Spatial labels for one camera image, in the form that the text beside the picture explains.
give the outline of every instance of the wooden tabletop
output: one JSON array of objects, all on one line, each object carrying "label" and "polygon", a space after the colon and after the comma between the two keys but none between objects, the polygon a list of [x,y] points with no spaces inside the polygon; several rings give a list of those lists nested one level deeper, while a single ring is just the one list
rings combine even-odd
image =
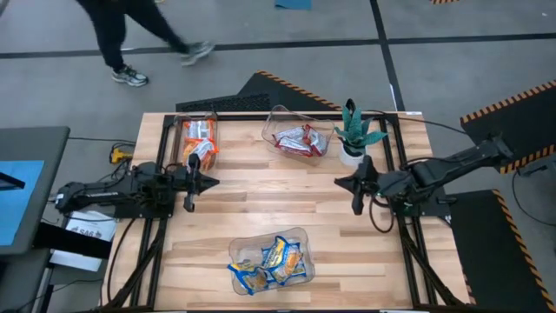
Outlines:
[{"label": "wooden tabletop", "polygon": [[[400,115],[422,119],[403,112]],[[155,161],[163,116],[162,113],[143,116],[134,164]],[[195,213],[182,208],[182,196],[176,199],[175,214],[169,220],[164,242],[156,309],[410,308],[397,228],[394,226],[387,234],[375,230],[368,208],[362,216],[355,216],[351,194],[334,184],[336,177],[354,172],[339,160],[340,141],[333,137],[322,162],[309,166],[271,152],[261,138],[263,124],[218,123],[220,153],[208,175],[221,183],[195,199]],[[408,159],[432,155],[424,123],[400,121],[400,127]],[[378,123],[374,122],[371,128],[377,130]],[[394,134],[390,134],[397,165]],[[381,143],[370,146],[367,153],[373,157],[378,171],[387,171]],[[373,214],[379,226],[389,225],[387,210],[374,207]],[[112,253],[128,222],[118,224]],[[447,287],[460,300],[468,302],[452,231],[435,217],[421,218],[421,222],[431,265]],[[237,237],[294,227],[302,227],[308,233],[315,263],[313,281],[254,296],[234,293],[231,274],[226,269],[231,260],[230,242]],[[117,255],[112,296],[136,266],[142,228],[143,220],[137,220]],[[417,264],[415,268],[421,301],[425,303],[424,283]],[[145,273],[140,303],[146,303],[150,269]]]}]

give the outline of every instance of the desk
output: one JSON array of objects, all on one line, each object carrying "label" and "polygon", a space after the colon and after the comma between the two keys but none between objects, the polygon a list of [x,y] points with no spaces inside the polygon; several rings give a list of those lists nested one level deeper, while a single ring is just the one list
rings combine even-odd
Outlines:
[{"label": "desk", "polygon": [[[400,115],[421,119],[405,113]],[[143,116],[135,164],[156,160],[163,116],[162,113]],[[396,227],[388,234],[375,230],[367,216],[368,208],[362,216],[354,216],[351,195],[334,185],[334,178],[354,171],[340,163],[340,141],[333,137],[321,164],[311,167],[269,151],[261,138],[263,124],[262,121],[219,122],[220,153],[216,166],[208,174],[220,179],[221,184],[195,199],[195,213],[182,208],[182,196],[176,199],[175,214],[169,219],[166,232],[156,309],[411,307]],[[377,129],[378,125],[373,123],[371,127]],[[423,123],[400,121],[400,128],[408,159],[432,154]],[[390,136],[394,159],[399,163],[392,132]],[[378,171],[387,171],[381,143],[370,146],[368,153]],[[373,213],[379,226],[386,228],[389,212],[375,207]],[[460,300],[468,302],[452,231],[435,217],[421,221],[431,265],[448,288]],[[118,226],[112,253],[127,223]],[[231,240],[296,226],[308,233],[315,263],[314,280],[255,296],[236,295],[226,269]],[[142,227],[143,220],[131,227],[118,253],[111,286],[113,295],[136,266]],[[415,268],[424,303],[424,283],[416,264]],[[149,276],[147,269],[139,303],[145,303]]]},{"label": "desk", "polygon": [[[7,264],[0,276],[0,311],[15,309],[36,297],[50,250],[30,248],[69,133],[67,127],[0,130],[0,160],[44,160],[41,176],[36,182],[14,243],[0,247],[0,262]],[[23,311],[31,309],[32,305],[28,305]]]}]

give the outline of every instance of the sneaker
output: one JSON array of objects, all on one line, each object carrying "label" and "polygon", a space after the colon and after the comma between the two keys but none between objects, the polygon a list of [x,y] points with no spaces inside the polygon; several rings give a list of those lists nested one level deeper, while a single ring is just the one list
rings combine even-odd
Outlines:
[{"label": "sneaker", "polygon": [[119,72],[112,70],[112,79],[118,83],[126,83],[132,87],[141,87],[149,82],[149,78],[141,73],[137,73],[129,65],[125,65]]},{"label": "sneaker", "polygon": [[197,62],[201,57],[205,57],[215,48],[215,44],[211,42],[190,43],[188,44],[189,53],[182,54],[182,65],[190,66]]}]

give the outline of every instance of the concrete floor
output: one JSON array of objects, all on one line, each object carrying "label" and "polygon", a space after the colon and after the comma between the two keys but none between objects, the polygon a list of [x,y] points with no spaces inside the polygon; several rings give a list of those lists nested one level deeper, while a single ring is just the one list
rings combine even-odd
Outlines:
[{"label": "concrete floor", "polygon": [[[367,0],[314,0],[311,11],[275,10],[271,0],[166,0],[160,8],[176,31],[190,40],[264,43],[323,39],[375,39]],[[454,37],[554,32],[552,0],[379,0],[387,36]],[[127,48],[161,47],[147,31],[128,23]],[[113,83],[100,57],[2,59],[7,52],[95,50],[92,26],[73,0],[12,0],[0,17],[0,127],[68,125],[72,136],[133,140],[143,112],[172,111],[174,104],[235,94],[256,70],[343,103],[394,110],[378,45],[218,51],[183,69],[173,54],[141,54],[126,60],[151,78],[133,89]],[[407,110],[459,127],[459,117],[554,79],[556,39],[489,43],[391,45]],[[447,156],[472,142],[460,134],[427,127],[434,153]],[[111,171],[110,143],[68,143],[55,189],[68,181],[92,181]],[[556,299],[556,229],[524,216],[515,205],[509,176],[478,170],[447,186],[447,192],[497,188]],[[554,176],[518,178],[523,206],[556,221]],[[56,219],[47,209],[46,216]],[[56,283],[81,274],[61,270]],[[52,297],[50,311],[87,310],[98,300],[98,284],[69,287]]]}]

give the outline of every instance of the potted plant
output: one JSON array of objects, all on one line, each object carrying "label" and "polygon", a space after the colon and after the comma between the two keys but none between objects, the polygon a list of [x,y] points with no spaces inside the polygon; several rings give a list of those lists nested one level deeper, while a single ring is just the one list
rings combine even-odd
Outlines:
[{"label": "potted plant", "polygon": [[334,130],[341,136],[339,137],[342,143],[340,160],[348,166],[357,167],[367,153],[366,147],[379,142],[387,134],[381,131],[368,133],[373,119],[369,118],[365,122],[361,122],[361,109],[355,106],[352,99],[347,100],[341,116],[344,121],[344,130],[334,127]]}]

